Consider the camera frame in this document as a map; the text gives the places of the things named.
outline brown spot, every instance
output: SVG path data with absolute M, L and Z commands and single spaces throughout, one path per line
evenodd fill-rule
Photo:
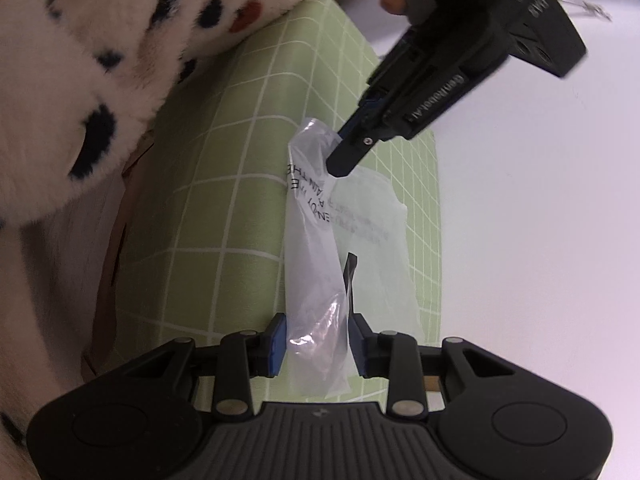
M 262 3 L 258 0 L 248 0 L 241 9 L 236 10 L 236 20 L 231 24 L 229 32 L 240 32 L 255 23 L 262 14 Z

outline green cloth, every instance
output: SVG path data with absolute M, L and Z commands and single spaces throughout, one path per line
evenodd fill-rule
M 284 310 L 287 143 L 304 117 L 338 129 L 378 60 L 333 0 L 307 0 L 219 56 L 156 119 L 148 186 L 118 272 L 111 365 L 177 336 L 216 344 L 263 330 Z M 380 142 L 363 161 L 408 207 L 407 239 L 424 341 L 440 327 L 440 213 L 433 134 Z M 286 371 L 256 378 L 256 400 L 300 400 Z M 379 399 L 353 378 L 347 399 Z M 210 395 L 205 381 L 200 399 Z

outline finger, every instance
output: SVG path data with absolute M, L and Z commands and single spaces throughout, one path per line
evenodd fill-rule
M 406 7 L 404 0 L 380 0 L 380 5 L 389 14 L 404 14 Z

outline plastic bag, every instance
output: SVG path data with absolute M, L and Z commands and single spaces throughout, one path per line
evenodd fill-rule
M 304 396 L 334 396 L 347 382 L 348 301 L 327 198 L 336 179 L 325 160 L 340 137 L 305 120 L 289 142 L 284 235 L 289 385 Z
M 406 244 L 407 208 L 391 182 L 377 171 L 356 167 L 339 179 L 328 200 L 335 242 L 344 266 L 358 257 L 353 303 L 374 332 L 395 330 L 424 341 Z

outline white fur fabric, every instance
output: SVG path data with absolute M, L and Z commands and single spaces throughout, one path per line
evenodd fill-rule
M 300 1 L 0 0 L 0 222 L 37 220 L 95 186 L 181 72 Z

